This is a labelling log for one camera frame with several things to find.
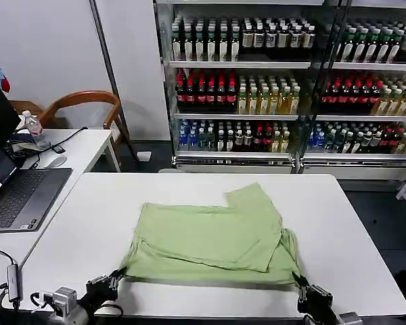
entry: laptop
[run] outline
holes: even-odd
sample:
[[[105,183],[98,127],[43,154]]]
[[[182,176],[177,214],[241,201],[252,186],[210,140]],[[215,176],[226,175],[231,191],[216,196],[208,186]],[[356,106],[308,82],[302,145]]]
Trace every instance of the laptop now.
[[[0,232],[36,231],[71,172],[19,169],[0,149]]]

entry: white desk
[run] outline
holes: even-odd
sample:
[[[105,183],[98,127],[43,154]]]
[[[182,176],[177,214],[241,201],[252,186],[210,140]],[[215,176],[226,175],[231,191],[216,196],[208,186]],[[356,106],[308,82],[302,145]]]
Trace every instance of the white desk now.
[[[335,312],[406,314],[405,299],[331,175],[84,174],[22,268],[21,308],[34,308],[31,293],[61,286],[81,297],[86,281],[118,267],[144,202],[225,206],[225,192],[256,181],[281,213],[284,226],[296,234],[309,281],[334,295]],[[122,281],[119,296],[126,315],[300,315],[298,295],[280,290]]]
[[[50,140],[52,144],[55,144],[63,139],[66,139],[76,130],[48,129],[45,131],[48,140]],[[110,130],[89,129],[81,131],[79,134],[62,144],[63,149],[66,150],[66,152],[63,154],[67,157],[67,160],[61,167],[72,168],[72,173],[53,203],[53,206],[49,210],[48,214],[45,216],[45,219],[43,220],[38,231],[0,234],[0,249],[9,253],[20,266],[24,264],[32,248],[35,246],[38,239],[41,237],[42,233],[53,219],[53,216],[71,189],[74,187],[81,174],[90,171],[104,151],[107,155],[112,156],[112,158],[116,160],[116,157],[112,151],[110,138]],[[41,160],[38,168],[47,166],[55,157],[58,156],[58,154],[50,150],[42,153],[40,156]],[[24,163],[23,168],[29,168],[36,160],[37,156],[29,158]],[[6,269],[8,265],[9,259],[0,255],[0,284],[7,281]]]

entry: white wall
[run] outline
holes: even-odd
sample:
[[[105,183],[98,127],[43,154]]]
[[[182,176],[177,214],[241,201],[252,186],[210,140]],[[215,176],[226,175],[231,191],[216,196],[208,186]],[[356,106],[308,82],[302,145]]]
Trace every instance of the white wall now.
[[[131,135],[169,140],[152,0],[97,0]]]
[[[98,0],[131,139],[170,139],[152,2],[106,3]],[[0,66],[9,99],[42,108],[75,91],[111,91],[89,0],[0,1]],[[92,127],[110,107],[63,112],[72,127]]]

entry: mouse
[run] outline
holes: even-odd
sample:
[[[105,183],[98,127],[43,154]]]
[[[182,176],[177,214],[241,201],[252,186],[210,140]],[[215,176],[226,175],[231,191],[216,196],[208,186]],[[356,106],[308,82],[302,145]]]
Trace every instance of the mouse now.
[[[62,166],[66,162],[66,160],[66,156],[60,155],[54,158],[45,168],[56,168]]]

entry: folded shirt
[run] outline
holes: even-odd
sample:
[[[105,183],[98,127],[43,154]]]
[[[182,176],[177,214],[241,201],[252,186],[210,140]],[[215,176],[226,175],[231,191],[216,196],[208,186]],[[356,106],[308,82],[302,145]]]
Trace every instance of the folded shirt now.
[[[122,266],[128,276],[293,284],[294,235],[257,184],[226,193],[228,207],[145,203]]]

